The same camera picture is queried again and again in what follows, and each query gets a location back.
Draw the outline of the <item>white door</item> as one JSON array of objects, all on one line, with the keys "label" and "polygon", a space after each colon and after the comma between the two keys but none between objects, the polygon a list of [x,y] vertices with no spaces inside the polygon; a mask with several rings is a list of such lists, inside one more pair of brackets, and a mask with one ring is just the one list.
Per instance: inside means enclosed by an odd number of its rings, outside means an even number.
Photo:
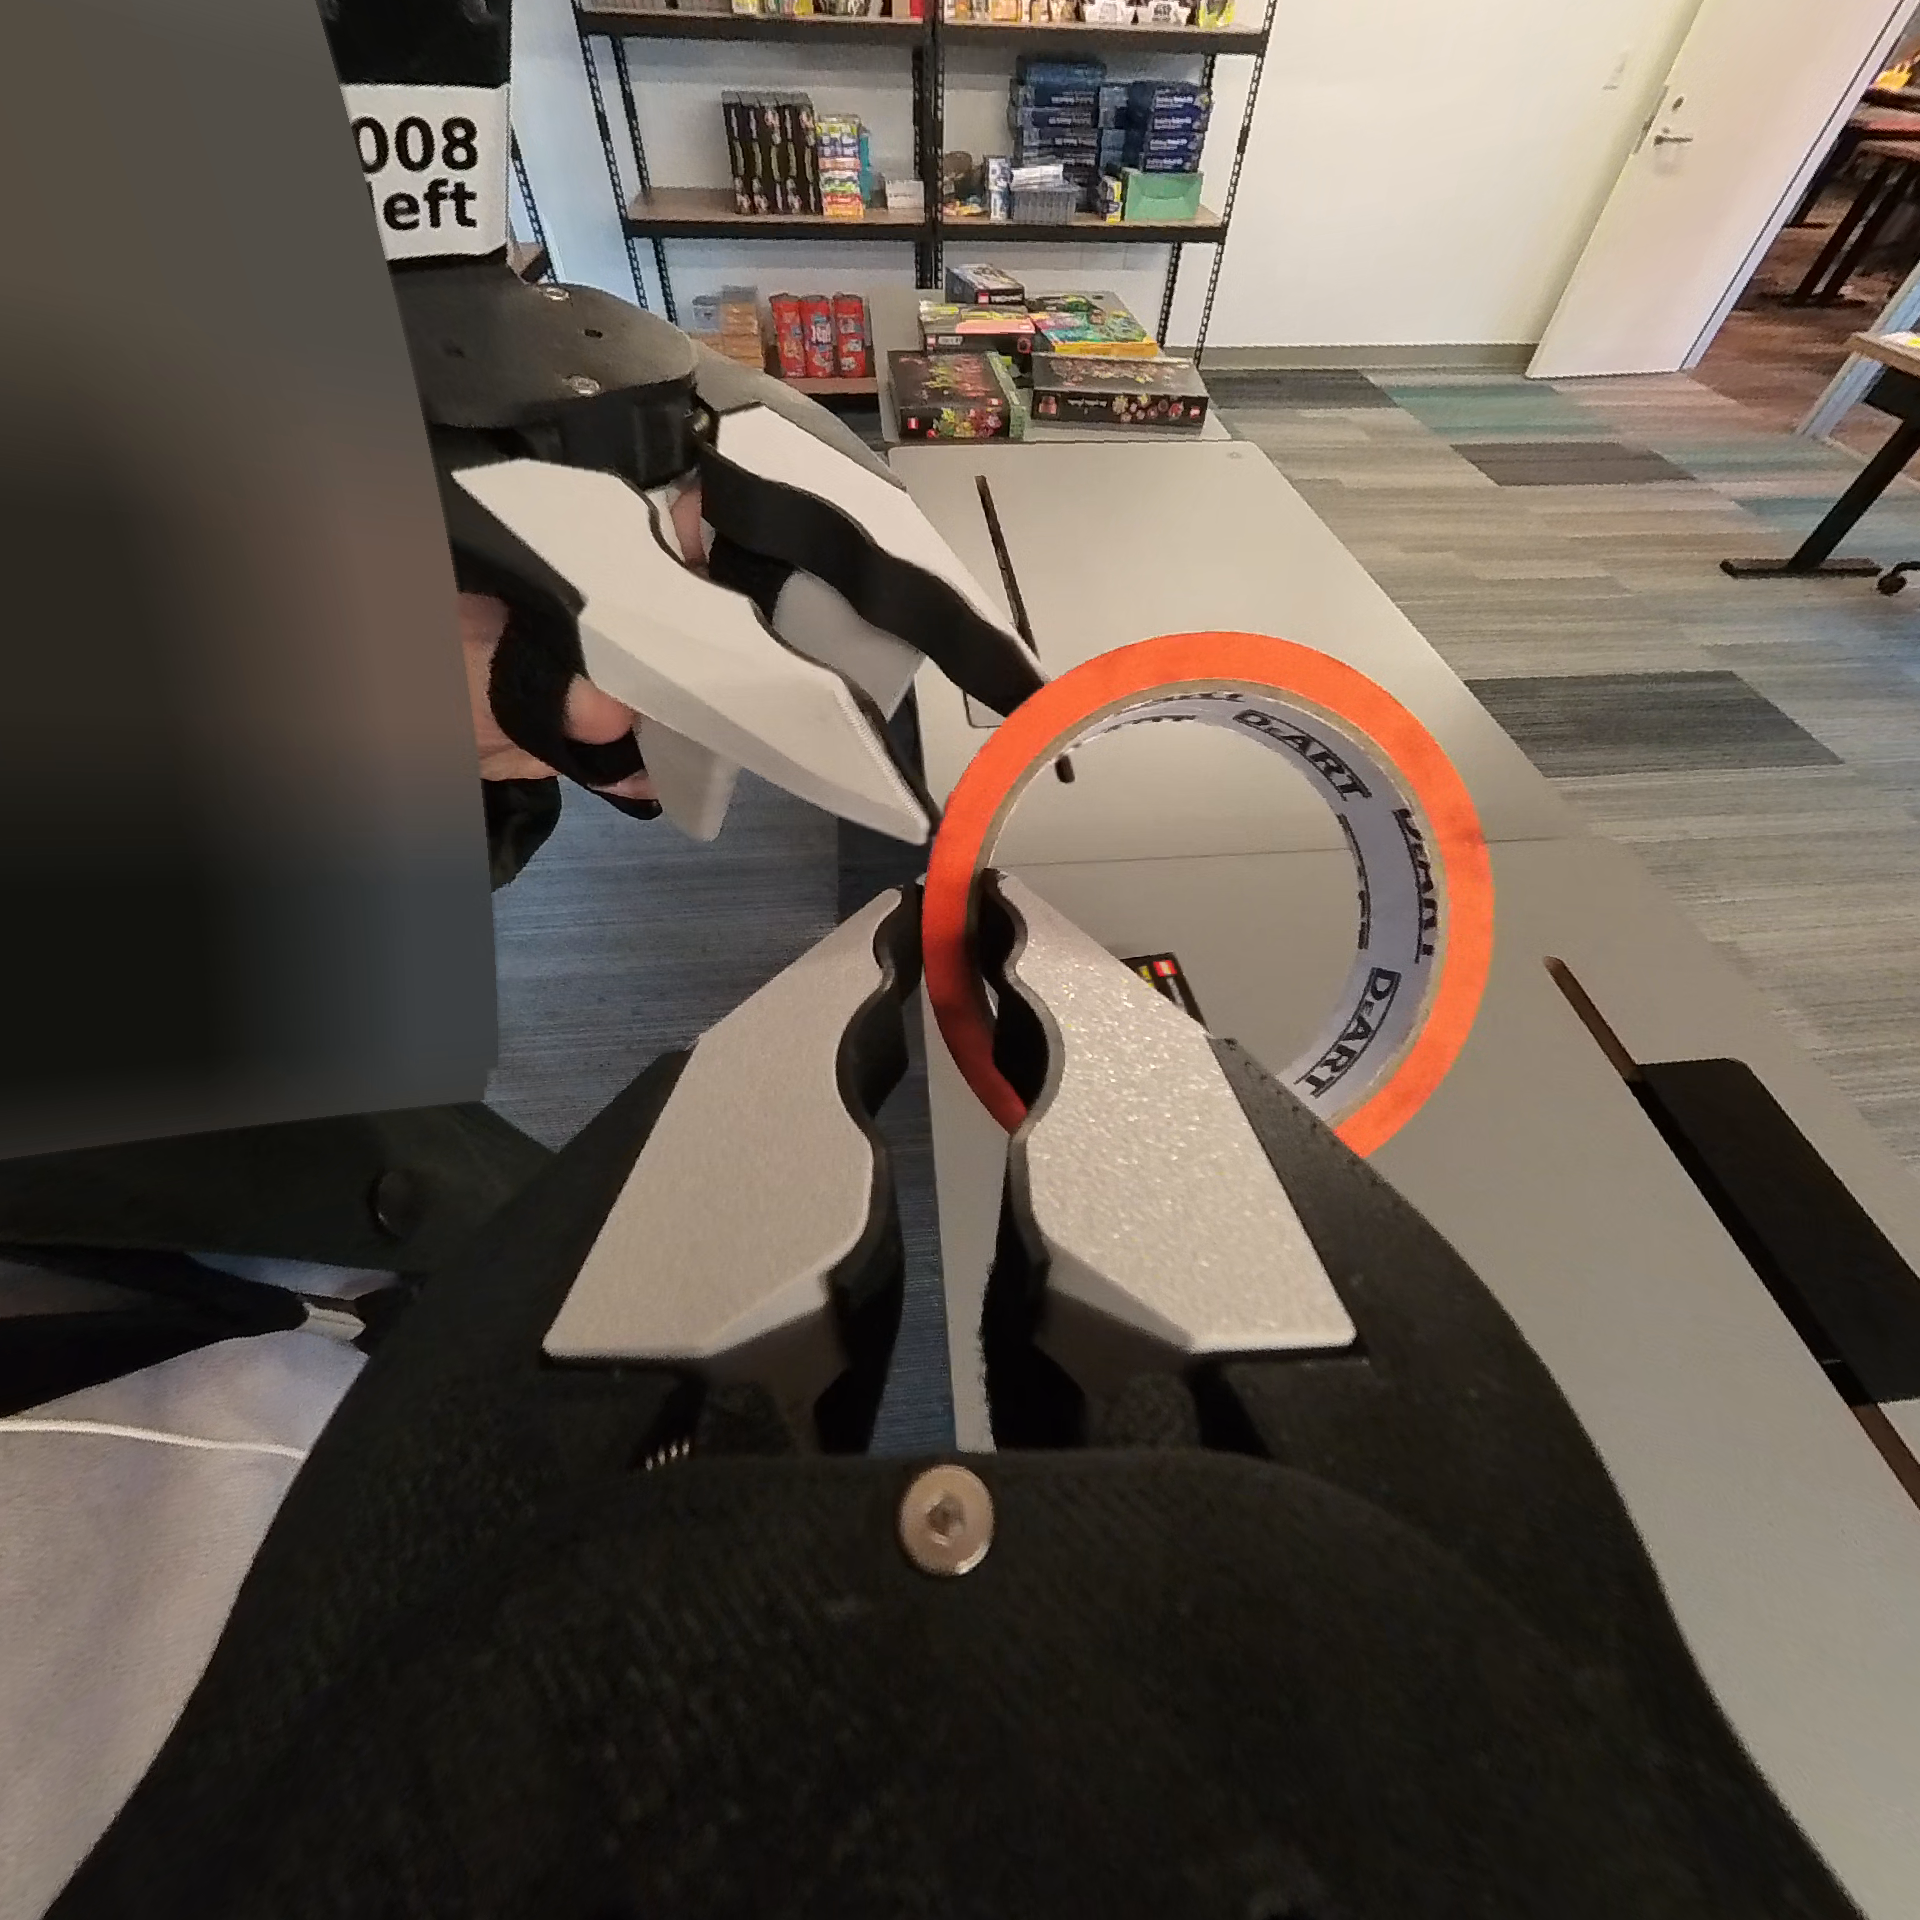
[{"label": "white door", "polygon": [[[1703,3],[1527,365],[1534,380],[1686,370],[1841,122],[1901,37],[1905,3]],[[1668,90],[1693,142],[1645,146]]]}]

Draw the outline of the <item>row of dark boxes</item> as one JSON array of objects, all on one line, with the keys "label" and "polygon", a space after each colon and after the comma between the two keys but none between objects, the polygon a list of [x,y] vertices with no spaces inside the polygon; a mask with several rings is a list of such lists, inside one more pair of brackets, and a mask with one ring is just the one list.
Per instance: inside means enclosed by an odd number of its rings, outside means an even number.
[{"label": "row of dark boxes", "polygon": [[741,216],[821,218],[817,120],[805,92],[721,94],[721,120]]}]

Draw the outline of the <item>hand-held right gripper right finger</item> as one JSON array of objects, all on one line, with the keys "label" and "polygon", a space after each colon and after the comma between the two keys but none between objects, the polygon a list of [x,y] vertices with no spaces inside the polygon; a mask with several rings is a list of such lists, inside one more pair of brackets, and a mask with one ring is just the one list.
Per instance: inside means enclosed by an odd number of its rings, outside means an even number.
[{"label": "hand-held right gripper right finger", "polygon": [[1209,1032],[1015,878],[980,883],[975,960],[1007,1137],[977,1323],[993,1448],[1081,1448],[1141,1376],[1352,1356]]}]

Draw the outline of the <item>stack of blue boxes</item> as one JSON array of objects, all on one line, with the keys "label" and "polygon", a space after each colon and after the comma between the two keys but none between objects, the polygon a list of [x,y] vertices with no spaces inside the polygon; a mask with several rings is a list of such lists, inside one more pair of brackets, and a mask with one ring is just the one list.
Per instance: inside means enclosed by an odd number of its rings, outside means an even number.
[{"label": "stack of blue boxes", "polygon": [[1015,165],[1081,174],[1192,174],[1211,90],[1198,81],[1112,81],[1092,59],[1022,59],[1009,81]]}]

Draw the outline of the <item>person's left hand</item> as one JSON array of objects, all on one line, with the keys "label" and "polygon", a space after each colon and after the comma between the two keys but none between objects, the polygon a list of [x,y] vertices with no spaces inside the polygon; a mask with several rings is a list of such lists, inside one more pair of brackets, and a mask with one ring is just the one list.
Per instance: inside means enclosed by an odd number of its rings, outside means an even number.
[{"label": "person's left hand", "polygon": [[[480,776],[484,780],[563,777],[559,768],[523,749],[497,725],[492,707],[494,656],[510,627],[510,605],[484,592],[457,592],[457,604]],[[592,681],[573,677],[567,683],[559,732],[572,748],[607,748],[619,741],[635,748],[638,722],[635,708]],[[644,819],[659,813],[656,785],[644,768],[617,782],[584,782],[584,787],[609,803],[640,808]]]}]

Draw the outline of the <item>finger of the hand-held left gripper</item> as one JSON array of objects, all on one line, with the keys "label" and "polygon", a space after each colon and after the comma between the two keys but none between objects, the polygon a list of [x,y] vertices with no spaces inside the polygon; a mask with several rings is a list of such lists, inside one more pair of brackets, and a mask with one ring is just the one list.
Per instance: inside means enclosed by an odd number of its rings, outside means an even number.
[{"label": "finger of the hand-held left gripper", "polygon": [[664,497],[523,459],[452,478],[580,597],[584,674],[638,710],[662,817],[688,837],[712,842],[741,770],[909,846],[933,837],[934,810],[865,692],[789,650],[749,597],[671,555]]},{"label": "finger of the hand-held left gripper", "polygon": [[894,713],[924,660],[993,716],[1041,673],[918,502],[823,408],[724,356],[692,361],[703,432],[692,562],[795,654]]}]

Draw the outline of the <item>black metal shelving unit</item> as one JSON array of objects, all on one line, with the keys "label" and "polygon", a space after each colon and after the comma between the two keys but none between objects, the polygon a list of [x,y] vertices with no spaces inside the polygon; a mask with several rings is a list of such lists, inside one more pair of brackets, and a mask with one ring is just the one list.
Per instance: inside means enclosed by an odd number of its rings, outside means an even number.
[{"label": "black metal shelving unit", "polygon": [[[1272,5],[1262,6],[1254,26],[1211,28],[1207,22],[1124,28],[1112,21],[964,21],[949,14],[944,5],[925,5],[918,16],[909,10],[897,16],[737,14],[731,5],[695,10],[679,5],[573,5],[572,12],[592,97],[592,122],[600,138],[627,254],[627,280],[617,290],[635,294],[640,307],[664,315],[670,322],[680,317],[664,254],[670,243],[824,245],[843,235],[860,245],[911,245],[918,269],[944,272],[949,245],[997,230],[1007,243],[1059,249],[1091,245],[1166,249],[1168,264],[1158,307],[1158,324],[1166,330],[1177,305],[1183,251],[1211,249],[1207,293],[1191,336],[1192,356],[1205,356],[1244,155],[1264,78],[1265,46],[1275,21]],[[884,210],[860,221],[843,221],[815,209],[737,210],[731,195],[719,187],[656,186],[640,130],[629,41],[743,44],[776,52],[840,44],[848,48],[894,48],[908,56],[915,102],[915,163],[924,181],[924,209]],[[1085,57],[1095,52],[1121,56],[1126,51],[1139,51],[1144,57],[1199,57],[1203,83],[1207,84],[1214,81],[1220,57],[1251,59],[1232,172],[1220,189],[1220,205],[1199,209],[1188,221],[1151,220],[1139,225],[1105,221],[1088,210],[1076,210],[1059,225],[1029,220],[991,225],[984,218],[951,210],[944,189],[936,186],[936,174],[944,155],[947,65],[949,52],[957,46],[993,46],[1009,56],[1037,59],[1068,59],[1076,52]]]}]

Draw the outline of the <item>person's dark jacket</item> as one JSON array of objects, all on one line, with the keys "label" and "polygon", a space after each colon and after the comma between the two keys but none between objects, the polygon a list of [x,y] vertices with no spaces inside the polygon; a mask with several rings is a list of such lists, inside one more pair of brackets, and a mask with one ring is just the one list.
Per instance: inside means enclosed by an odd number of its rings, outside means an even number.
[{"label": "person's dark jacket", "polygon": [[476,1101],[5,1158],[5,1376],[110,1376],[329,1307],[369,1350],[553,1158]]}]

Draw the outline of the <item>black box pink flowers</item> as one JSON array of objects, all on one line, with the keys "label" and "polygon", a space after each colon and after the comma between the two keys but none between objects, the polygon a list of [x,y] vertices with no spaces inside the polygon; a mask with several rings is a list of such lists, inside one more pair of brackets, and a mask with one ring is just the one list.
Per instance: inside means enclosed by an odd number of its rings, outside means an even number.
[{"label": "black box pink flowers", "polygon": [[1027,390],[1001,352],[888,352],[897,444],[1022,441]]}]

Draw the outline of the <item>wooden desk black legs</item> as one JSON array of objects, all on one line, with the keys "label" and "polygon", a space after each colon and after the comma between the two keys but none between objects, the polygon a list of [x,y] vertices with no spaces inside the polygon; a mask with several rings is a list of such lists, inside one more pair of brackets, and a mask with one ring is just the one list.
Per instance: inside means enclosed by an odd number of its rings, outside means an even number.
[{"label": "wooden desk black legs", "polygon": [[1880,566],[1839,555],[1839,544],[1880,502],[1917,450],[1917,269],[1899,284],[1870,328],[1846,341],[1846,356],[1796,432],[1824,441],[1861,403],[1892,421],[1884,446],[1839,491],[1817,525],[1782,561],[1721,561],[1732,581],[1870,581],[1880,597],[1899,597],[1915,581],[1917,561]]}]

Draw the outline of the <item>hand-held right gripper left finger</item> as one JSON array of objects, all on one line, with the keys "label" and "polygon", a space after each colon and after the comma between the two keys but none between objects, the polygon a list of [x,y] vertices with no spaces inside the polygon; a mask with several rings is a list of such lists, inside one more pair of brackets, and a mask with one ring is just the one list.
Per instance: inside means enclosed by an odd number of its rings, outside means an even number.
[{"label": "hand-held right gripper left finger", "polygon": [[547,1358],[755,1385],[808,1445],[868,1449],[905,1294],[878,1116],[918,971],[921,894],[892,886],[699,1036]]}]

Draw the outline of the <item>wide black toy box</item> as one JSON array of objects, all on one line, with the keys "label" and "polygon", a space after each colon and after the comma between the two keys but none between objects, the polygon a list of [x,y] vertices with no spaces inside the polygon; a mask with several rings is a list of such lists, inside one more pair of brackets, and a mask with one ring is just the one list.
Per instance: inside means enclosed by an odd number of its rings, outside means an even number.
[{"label": "wide black toy box", "polygon": [[1198,435],[1211,396],[1181,356],[1037,352],[1030,417],[1075,432]]}]

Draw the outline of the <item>orange tape roll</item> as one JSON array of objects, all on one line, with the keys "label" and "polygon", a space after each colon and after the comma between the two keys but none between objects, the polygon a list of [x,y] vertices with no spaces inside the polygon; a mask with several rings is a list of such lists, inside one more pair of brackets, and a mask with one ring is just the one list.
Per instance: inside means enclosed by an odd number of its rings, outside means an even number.
[{"label": "orange tape roll", "polygon": [[1356,960],[1284,1080],[1347,1147],[1371,1156],[1439,1090],[1471,1033],[1494,957],[1493,857],[1471,794],[1425,725],[1358,668],[1270,635],[1173,633],[1095,656],[977,748],[929,842],[921,900],[925,994],[953,1065],[1013,1134],[1029,1097],[993,1064],[977,883],[1044,768],[1144,725],[1224,730],[1283,757],[1341,830],[1359,902]]}]

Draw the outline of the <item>black flat panel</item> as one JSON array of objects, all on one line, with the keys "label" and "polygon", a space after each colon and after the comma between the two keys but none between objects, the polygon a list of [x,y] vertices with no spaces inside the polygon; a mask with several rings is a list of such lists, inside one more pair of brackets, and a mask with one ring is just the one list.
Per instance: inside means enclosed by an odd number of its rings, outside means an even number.
[{"label": "black flat panel", "polygon": [[1915,1269],[1764,1084],[1716,1059],[1641,1064],[1629,1085],[1846,1406],[1915,1402]]}]

